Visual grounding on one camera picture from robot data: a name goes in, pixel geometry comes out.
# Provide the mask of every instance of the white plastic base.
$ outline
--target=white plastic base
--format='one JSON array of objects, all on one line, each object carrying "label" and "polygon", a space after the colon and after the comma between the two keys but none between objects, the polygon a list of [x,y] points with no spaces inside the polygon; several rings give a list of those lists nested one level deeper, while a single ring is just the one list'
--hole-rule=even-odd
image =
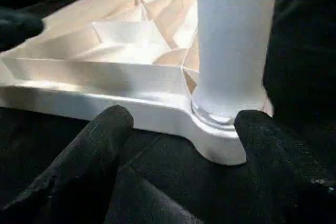
[{"label": "white plastic base", "polygon": [[190,140],[206,159],[222,165],[246,162],[235,130],[219,130],[194,116],[183,95],[156,94],[151,100],[132,94],[127,98],[95,94],[88,89],[59,83],[25,81],[0,87],[0,106],[92,120],[112,105],[126,107],[136,129],[178,135]]},{"label": "white plastic base", "polygon": [[196,0],[79,0],[0,56],[0,106],[91,120],[119,104],[136,129],[185,137],[208,160],[246,161],[233,126],[192,111]]}]

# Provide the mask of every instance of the black glove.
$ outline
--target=black glove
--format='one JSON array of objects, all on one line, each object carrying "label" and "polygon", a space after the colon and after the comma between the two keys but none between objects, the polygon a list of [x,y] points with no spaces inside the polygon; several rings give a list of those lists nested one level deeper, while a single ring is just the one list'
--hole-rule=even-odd
[{"label": "black glove", "polygon": [[110,205],[119,151],[133,117],[114,106],[93,119],[12,203],[0,223],[103,223]]},{"label": "black glove", "polygon": [[273,223],[336,223],[336,0],[277,0],[264,86],[273,118],[235,126]]},{"label": "black glove", "polygon": [[39,35],[44,25],[31,14],[0,7],[0,51],[9,50]]}]

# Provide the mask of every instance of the white tube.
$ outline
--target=white tube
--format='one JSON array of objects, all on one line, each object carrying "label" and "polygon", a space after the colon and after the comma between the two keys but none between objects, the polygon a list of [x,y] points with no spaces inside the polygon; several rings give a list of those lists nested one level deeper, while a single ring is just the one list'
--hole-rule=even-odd
[{"label": "white tube", "polygon": [[198,0],[196,115],[223,125],[240,110],[262,108],[273,7],[274,0]]}]

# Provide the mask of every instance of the white 3d printed model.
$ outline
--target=white 3d printed model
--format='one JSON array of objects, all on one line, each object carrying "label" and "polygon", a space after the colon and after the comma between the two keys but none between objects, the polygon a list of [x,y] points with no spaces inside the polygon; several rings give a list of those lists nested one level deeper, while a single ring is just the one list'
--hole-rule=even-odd
[{"label": "white 3d printed model", "polygon": [[120,104],[137,129],[179,135],[212,162],[242,164],[232,123],[239,110],[265,104],[273,4],[79,0],[0,55],[0,106],[91,120]]}]

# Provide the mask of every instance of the gloved finger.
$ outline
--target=gloved finger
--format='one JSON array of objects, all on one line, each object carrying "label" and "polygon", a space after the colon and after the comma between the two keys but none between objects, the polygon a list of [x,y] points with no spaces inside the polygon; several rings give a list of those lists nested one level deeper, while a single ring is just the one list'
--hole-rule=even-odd
[{"label": "gloved finger", "polygon": [[333,180],[291,129],[260,111],[241,111],[235,121],[239,138],[255,178],[281,209],[296,203],[298,186],[311,181]]},{"label": "gloved finger", "polygon": [[17,210],[32,211],[32,206],[26,206],[32,198],[38,203],[35,208],[41,209],[46,194],[39,191],[47,190],[48,206],[39,216],[43,223],[102,223],[118,171],[118,152],[132,128],[133,118],[125,108],[114,106],[103,111],[22,194],[0,211],[0,218],[8,217],[4,223],[29,223],[30,213]]},{"label": "gloved finger", "polygon": [[0,51],[39,35],[43,28],[42,20],[31,14],[0,7]]}]

